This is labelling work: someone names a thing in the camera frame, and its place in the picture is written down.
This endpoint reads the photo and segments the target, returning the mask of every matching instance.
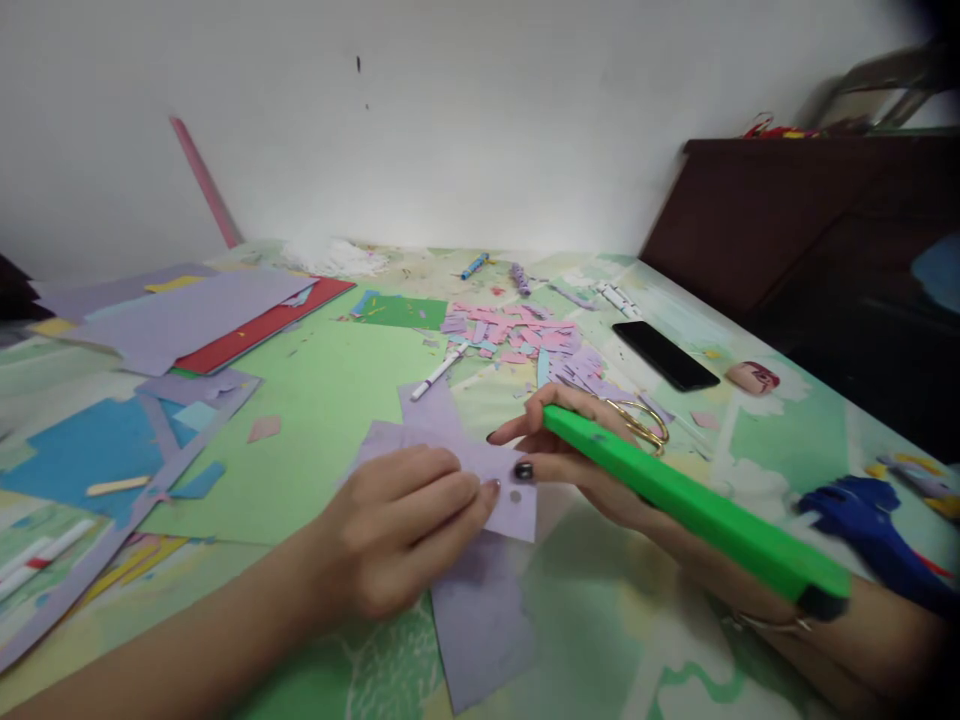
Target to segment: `black phone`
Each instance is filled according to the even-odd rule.
[[[645,322],[618,323],[613,331],[680,392],[720,384],[720,378]]]

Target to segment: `red paper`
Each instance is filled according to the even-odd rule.
[[[276,335],[287,325],[309,315],[321,305],[345,293],[356,283],[348,283],[333,278],[320,278],[307,297],[307,301],[300,307],[277,305],[267,310],[263,315],[245,325],[241,325],[219,340],[200,348],[177,360],[174,367],[189,370],[198,375],[209,375],[216,372],[227,363],[233,362],[244,353],[252,350],[264,340]]]

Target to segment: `scissors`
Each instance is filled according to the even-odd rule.
[[[653,445],[654,450],[651,453],[653,457],[660,457],[661,455],[663,455],[663,447],[670,440],[670,431],[667,430],[667,425],[666,423],[663,422],[663,419],[659,415],[657,415],[657,413],[652,408],[647,407],[642,402],[631,402],[629,400],[611,400],[610,398],[600,397],[595,392],[582,388],[579,385],[576,385],[570,382],[565,377],[561,377],[560,380],[563,381],[564,385],[575,388],[585,393],[589,393],[590,395],[593,395],[595,398],[599,400],[603,400],[605,403],[610,405],[614,410],[616,410],[620,414],[620,417],[623,418],[624,422],[627,423],[627,429],[630,430],[631,433],[636,435],[641,440],[646,440],[648,443]],[[647,413],[650,417],[652,417],[654,420],[657,421],[657,425],[660,427],[661,436],[658,437],[652,430],[645,427],[639,420],[637,420],[633,415],[627,412],[627,410],[624,409],[624,407],[622,406],[636,408],[641,412]]]

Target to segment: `fingernail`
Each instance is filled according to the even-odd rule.
[[[519,480],[532,480],[533,465],[531,463],[517,463],[516,467],[513,468],[513,474]]]
[[[483,487],[480,488],[482,492],[489,493],[496,497],[500,494],[500,481],[494,478],[493,480],[487,480],[483,483]]]

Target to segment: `left hand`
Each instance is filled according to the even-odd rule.
[[[450,568],[493,512],[498,481],[481,485],[449,450],[405,448],[357,468],[327,508],[277,552],[297,577],[314,630],[411,607]]]

